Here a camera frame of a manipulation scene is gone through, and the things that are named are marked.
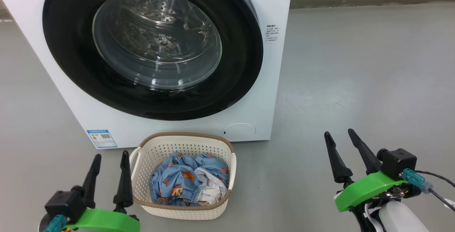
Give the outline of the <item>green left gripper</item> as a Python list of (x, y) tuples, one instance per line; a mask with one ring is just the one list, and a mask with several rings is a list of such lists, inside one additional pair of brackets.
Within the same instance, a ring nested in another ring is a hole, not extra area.
[(126, 208), (133, 205), (131, 169), (129, 161), (129, 152), (123, 151), (120, 168), (121, 177), (119, 180), (118, 190), (113, 198), (116, 205), (114, 211), (95, 208), (94, 193), (96, 188), (96, 179), (100, 172), (101, 154), (94, 156), (91, 167), (83, 183), (84, 196), (83, 200), (88, 208), (75, 224), (67, 224), (65, 229), (86, 230), (92, 232), (139, 232), (140, 222), (127, 215)]

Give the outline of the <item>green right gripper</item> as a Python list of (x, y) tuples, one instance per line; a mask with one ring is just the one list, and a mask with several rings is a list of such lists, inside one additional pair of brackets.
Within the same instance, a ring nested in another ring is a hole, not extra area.
[(339, 184), (349, 184), (335, 198), (335, 205), (339, 212), (350, 210), (373, 197), (386, 192), (393, 186), (408, 186), (410, 189), (405, 193), (405, 198), (412, 198), (422, 193), (416, 186), (411, 186), (404, 180), (395, 181), (385, 175), (381, 170), (382, 163), (370, 148), (362, 141), (359, 135), (353, 130), (348, 129), (348, 135), (366, 167), (366, 177), (354, 182), (351, 169), (347, 168), (336, 150), (336, 143), (330, 132), (324, 133), (328, 157), (331, 165), (334, 181)]

